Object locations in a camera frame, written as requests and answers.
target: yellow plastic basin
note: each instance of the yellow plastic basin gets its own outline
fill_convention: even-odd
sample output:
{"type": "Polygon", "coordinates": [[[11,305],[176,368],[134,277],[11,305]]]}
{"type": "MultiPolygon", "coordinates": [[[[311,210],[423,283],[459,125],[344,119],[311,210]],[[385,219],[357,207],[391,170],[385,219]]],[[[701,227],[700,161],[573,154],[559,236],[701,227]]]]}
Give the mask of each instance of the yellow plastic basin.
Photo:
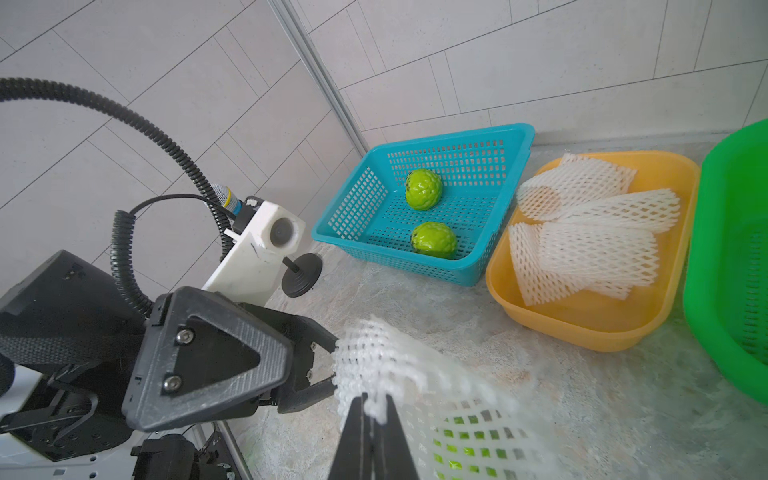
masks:
{"type": "MultiPolygon", "coordinates": [[[[628,349],[667,319],[685,262],[694,222],[700,168],[682,155],[663,151],[587,154],[637,169],[630,193],[670,188],[680,198],[680,219],[670,231],[657,234],[660,266],[656,283],[636,286],[626,300],[616,300],[583,290],[556,302],[525,306],[509,250],[505,229],[485,271],[491,295],[516,322],[598,352],[628,349]]],[[[557,167],[560,159],[536,174],[557,167]]],[[[515,208],[509,224],[540,223],[515,208]]]]}

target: tiled wall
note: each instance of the tiled wall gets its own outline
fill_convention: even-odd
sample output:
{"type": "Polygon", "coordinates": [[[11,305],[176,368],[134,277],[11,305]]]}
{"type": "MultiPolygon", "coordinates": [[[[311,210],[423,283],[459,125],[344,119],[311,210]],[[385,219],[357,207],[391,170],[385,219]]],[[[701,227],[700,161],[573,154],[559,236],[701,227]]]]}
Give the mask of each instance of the tiled wall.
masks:
{"type": "Polygon", "coordinates": [[[518,121],[556,144],[768,118],[766,0],[291,2],[370,147],[518,121]]]}
{"type": "MultiPolygon", "coordinates": [[[[0,60],[0,77],[63,81],[129,106],[211,182],[310,226],[359,162],[266,0],[0,2],[0,60]]],[[[180,192],[197,190],[118,121],[50,101],[0,104],[0,294],[59,249],[108,270],[114,212],[180,192]]],[[[134,266],[152,297],[202,286],[219,255],[201,202],[161,202],[137,222],[134,266]]]]}

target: white foam net sleeve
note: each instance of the white foam net sleeve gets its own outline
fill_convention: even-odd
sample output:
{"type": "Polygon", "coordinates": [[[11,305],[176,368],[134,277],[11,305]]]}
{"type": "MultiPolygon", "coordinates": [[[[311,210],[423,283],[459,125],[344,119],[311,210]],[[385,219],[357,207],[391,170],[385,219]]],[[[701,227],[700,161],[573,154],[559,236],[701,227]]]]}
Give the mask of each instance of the white foam net sleeve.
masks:
{"type": "MultiPolygon", "coordinates": [[[[566,152],[560,159],[560,165],[572,164],[582,160],[594,160],[594,158],[590,158],[586,155],[576,155],[566,152]]],[[[637,170],[633,168],[622,167],[616,164],[611,165],[613,165],[616,168],[616,171],[621,175],[621,193],[627,193],[629,191],[629,186],[632,183],[632,180],[634,180],[634,176],[637,173],[637,170]]]]}
{"type": "Polygon", "coordinates": [[[462,364],[372,317],[349,324],[333,353],[343,427],[352,401],[386,423],[392,397],[419,477],[553,478],[540,419],[462,364]]]}
{"type": "Polygon", "coordinates": [[[588,286],[587,290],[600,293],[601,295],[609,296],[617,300],[626,300],[632,291],[632,285],[613,282],[595,282],[588,286]]]}
{"type": "Polygon", "coordinates": [[[569,162],[525,181],[518,206],[528,218],[555,220],[570,207],[627,193],[634,173],[594,158],[569,162]]]}
{"type": "Polygon", "coordinates": [[[539,261],[551,272],[624,285],[651,285],[659,267],[647,230],[569,223],[541,226],[539,261]]]}
{"type": "Polygon", "coordinates": [[[561,275],[541,268],[539,235],[541,225],[517,223],[509,227],[512,266],[518,279],[525,305],[553,302],[590,286],[594,281],[572,275],[561,275]]]}
{"type": "Polygon", "coordinates": [[[674,227],[680,216],[680,198],[663,188],[593,200],[568,208],[559,223],[604,227],[640,228],[663,233],[674,227]]]}

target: green fruit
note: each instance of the green fruit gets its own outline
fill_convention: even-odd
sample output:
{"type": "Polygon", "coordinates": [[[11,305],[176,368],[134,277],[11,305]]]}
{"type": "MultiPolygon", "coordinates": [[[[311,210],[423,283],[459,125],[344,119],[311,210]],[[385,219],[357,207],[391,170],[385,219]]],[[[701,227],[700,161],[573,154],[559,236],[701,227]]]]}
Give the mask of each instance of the green fruit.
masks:
{"type": "Polygon", "coordinates": [[[442,195],[440,176],[432,170],[419,168],[408,174],[406,180],[406,201],[413,210],[429,210],[442,195]]]}
{"type": "Polygon", "coordinates": [[[425,222],[413,229],[411,246],[422,255],[451,259],[456,253],[456,234],[444,223],[425,222]]]}

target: black cable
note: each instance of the black cable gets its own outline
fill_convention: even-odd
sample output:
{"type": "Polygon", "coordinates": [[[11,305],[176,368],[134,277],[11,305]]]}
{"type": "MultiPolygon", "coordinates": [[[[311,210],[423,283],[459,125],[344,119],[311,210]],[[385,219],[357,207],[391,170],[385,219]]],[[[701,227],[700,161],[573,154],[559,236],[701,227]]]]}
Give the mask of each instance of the black cable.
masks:
{"type": "MultiPolygon", "coordinates": [[[[140,131],[170,155],[184,170],[184,173],[189,176],[203,197],[210,201],[208,202],[208,209],[214,216],[221,236],[221,259],[223,260],[234,247],[232,238],[224,233],[226,229],[231,228],[230,221],[226,214],[214,207],[214,202],[218,203],[218,199],[203,172],[190,159],[189,155],[176,145],[176,142],[172,141],[149,120],[109,98],[73,85],[31,78],[0,78],[0,102],[21,99],[54,100],[82,105],[116,118],[140,131]]],[[[141,292],[136,284],[131,264],[131,239],[133,238],[135,222],[136,217],[134,215],[122,210],[118,210],[114,215],[111,252],[112,276],[125,301],[139,313],[149,316],[154,303],[141,292]]]]}
{"type": "Polygon", "coordinates": [[[195,194],[171,194],[171,195],[160,195],[158,197],[152,197],[149,200],[145,200],[145,201],[141,202],[136,207],[134,207],[133,210],[131,210],[128,213],[130,215],[135,215],[135,214],[139,213],[139,210],[141,210],[142,208],[146,207],[147,205],[151,205],[151,204],[153,204],[155,202],[159,202],[161,200],[172,200],[174,198],[195,198],[197,200],[202,200],[203,202],[211,205],[216,210],[218,210],[218,211],[222,212],[223,214],[227,215],[232,220],[234,220],[237,217],[235,214],[233,214],[232,212],[230,212],[226,208],[222,207],[221,204],[218,201],[214,203],[214,202],[208,200],[206,197],[201,197],[200,195],[195,195],[195,194]]]}

